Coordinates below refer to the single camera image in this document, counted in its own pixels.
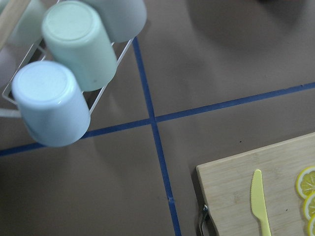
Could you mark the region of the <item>bamboo cutting board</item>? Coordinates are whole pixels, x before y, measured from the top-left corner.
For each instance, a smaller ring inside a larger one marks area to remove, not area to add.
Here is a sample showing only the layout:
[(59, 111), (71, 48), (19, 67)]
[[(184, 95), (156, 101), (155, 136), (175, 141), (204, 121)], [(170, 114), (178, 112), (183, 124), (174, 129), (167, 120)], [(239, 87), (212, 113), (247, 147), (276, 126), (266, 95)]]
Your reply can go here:
[(251, 210), (252, 176), (259, 169), (271, 234), (305, 236), (307, 220), (295, 182), (314, 163), (315, 135), (311, 133), (198, 165), (198, 179), (217, 235), (261, 235)]

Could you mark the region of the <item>lemon slice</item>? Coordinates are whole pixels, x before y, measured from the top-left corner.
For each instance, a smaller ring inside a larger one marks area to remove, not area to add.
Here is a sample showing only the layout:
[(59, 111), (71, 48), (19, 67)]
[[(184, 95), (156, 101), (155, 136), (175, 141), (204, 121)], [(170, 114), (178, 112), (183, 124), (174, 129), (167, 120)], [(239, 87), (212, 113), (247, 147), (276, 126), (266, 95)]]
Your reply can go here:
[(295, 189), (298, 195), (306, 199), (315, 191), (315, 167), (309, 166), (303, 169), (297, 176)]
[(307, 233), (308, 236), (315, 236), (315, 215), (313, 215), (308, 221)]
[(303, 215), (310, 220), (315, 214), (315, 193), (311, 193), (303, 203)]

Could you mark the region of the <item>lemon slice middle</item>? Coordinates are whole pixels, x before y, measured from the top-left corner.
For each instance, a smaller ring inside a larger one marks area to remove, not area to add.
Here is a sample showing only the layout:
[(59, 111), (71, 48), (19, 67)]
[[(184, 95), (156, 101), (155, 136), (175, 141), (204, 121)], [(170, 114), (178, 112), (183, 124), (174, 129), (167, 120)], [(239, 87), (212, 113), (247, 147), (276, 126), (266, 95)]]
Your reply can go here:
[(311, 193), (303, 203), (303, 215), (310, 220), (315, 214), (315, 193)]

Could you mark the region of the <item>grey blue cup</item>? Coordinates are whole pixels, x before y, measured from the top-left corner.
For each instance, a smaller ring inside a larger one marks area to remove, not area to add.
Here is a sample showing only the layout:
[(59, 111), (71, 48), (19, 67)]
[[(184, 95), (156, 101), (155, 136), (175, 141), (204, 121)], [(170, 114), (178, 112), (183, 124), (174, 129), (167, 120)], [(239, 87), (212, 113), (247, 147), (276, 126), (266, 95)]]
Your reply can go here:
[(147, 20), (143, 0), (85, 0), (84, 3), (98, 12), (111, 42), (133, 39)]

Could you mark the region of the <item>yellow plastic knife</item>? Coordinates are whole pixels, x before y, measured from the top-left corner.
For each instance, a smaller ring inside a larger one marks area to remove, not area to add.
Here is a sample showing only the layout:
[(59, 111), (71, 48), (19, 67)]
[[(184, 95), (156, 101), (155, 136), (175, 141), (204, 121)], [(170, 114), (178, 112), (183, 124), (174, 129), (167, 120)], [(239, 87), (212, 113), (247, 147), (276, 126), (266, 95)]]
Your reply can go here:
[(251, 183), (251, 209), (253, 215), (259, 220), (263, 236), (271, 236), (269, 221), (264, 198), (262, 172), (256, 169)]

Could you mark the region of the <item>lemon slice bottom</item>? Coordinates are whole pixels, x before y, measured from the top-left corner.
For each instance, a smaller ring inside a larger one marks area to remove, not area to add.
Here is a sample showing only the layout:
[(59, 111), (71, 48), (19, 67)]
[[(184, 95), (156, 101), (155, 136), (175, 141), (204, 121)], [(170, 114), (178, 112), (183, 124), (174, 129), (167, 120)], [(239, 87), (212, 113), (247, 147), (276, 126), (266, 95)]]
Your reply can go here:
[(295, 189), (298, 195), (306, 199), (315, 191), (315, 167), (309, 166), (303, 169), (297, 176)]

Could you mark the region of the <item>white cup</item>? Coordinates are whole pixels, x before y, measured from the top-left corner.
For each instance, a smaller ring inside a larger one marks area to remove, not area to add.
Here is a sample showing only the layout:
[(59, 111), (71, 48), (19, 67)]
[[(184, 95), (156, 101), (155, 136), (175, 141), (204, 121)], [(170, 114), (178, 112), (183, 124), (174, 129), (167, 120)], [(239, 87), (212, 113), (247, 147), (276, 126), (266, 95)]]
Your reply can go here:
[(40, 0), (31, 0), (8, 38), (13, 45), (31, 45), (42, 38), (41, 25), (46, 7)]

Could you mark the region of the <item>lemon slice top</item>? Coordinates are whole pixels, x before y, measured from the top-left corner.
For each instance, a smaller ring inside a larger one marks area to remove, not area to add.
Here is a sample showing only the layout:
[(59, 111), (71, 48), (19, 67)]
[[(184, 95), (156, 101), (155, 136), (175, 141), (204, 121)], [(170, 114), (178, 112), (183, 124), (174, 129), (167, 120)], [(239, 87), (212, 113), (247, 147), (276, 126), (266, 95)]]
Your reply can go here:
[(313, 215), (308, 221), (307, 233), (308, 236), (315, 236), (315, 215)]

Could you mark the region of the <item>light blue cup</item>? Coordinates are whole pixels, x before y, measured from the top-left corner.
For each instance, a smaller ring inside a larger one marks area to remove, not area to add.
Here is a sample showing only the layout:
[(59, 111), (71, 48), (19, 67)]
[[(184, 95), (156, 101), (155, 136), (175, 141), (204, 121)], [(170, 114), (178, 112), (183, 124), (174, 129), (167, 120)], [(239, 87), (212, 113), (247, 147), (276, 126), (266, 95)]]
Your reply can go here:
[(49, 147), (78, 141), (91, 116), (74, 74), (54, 61), (36, 61), (20, 69), (12, 94), (31, 137)]

